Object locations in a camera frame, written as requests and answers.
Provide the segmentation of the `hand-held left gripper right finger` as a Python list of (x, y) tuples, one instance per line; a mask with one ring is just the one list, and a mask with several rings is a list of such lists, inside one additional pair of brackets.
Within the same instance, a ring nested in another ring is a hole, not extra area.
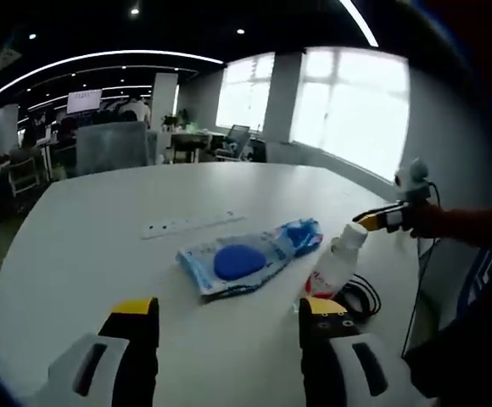
[(329, 299), (299, 301), (301, 372), (308, 406), (433, 406), (408, 365)]

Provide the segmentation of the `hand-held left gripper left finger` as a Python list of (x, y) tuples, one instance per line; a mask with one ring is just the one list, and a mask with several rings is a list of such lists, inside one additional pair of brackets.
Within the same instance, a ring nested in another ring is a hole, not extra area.
[(159, 365), (159, 301), (117, 304), (97, 333), (48, 368), (47, 406), (150, 406)]

